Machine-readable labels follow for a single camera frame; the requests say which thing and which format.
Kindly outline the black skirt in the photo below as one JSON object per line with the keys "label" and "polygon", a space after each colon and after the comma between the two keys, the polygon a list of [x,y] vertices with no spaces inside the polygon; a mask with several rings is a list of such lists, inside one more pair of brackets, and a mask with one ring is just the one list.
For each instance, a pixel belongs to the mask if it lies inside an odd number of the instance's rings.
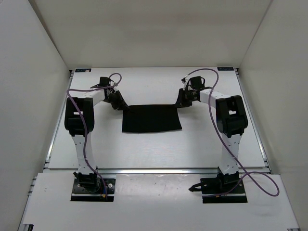
{"label": "black skirt", "polygon": [[173,104],[131,105],[123,111],[122,132],[156,133],[181,129],[178,111]]}

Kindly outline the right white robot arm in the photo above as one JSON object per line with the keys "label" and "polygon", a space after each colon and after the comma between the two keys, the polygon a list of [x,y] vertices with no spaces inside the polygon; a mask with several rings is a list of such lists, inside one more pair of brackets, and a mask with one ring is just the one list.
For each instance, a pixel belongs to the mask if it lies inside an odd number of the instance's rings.
{"label": "right white robot arm", "polygon": [[238,155],[242,135],[248,126],[248,119],[242,97],[229,96],[205,85],[201,76],[183,78],[183,88],[179,89],[176,101],[178,108],[189,107],[192,102],[206,103],[215,109],[216,117],[210,114],[214,129],[222,141],[221,161],[218,174],[205,183],[220,193],[228,192],[239,180]]}

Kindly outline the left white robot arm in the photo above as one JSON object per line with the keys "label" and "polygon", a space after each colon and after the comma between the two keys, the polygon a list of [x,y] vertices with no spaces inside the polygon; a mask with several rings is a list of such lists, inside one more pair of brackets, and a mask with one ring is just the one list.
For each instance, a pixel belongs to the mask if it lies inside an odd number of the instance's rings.
{"label": "left white robot arm", "polygon": [[128,110],[129,106],[117,89],[121,80],[120,73],[112,73],[109,77],[101,77],[100,82],[89,89],[69,88],[66,91],[64,127],[71,135],[77,153],[78,169],[74,176],[80,186],[90,193],[100,192],[104,196],[108,194],[108,187],[98,172],[91,144],[91,133],[95,125],[94,106],[106,102],[114,110]]}

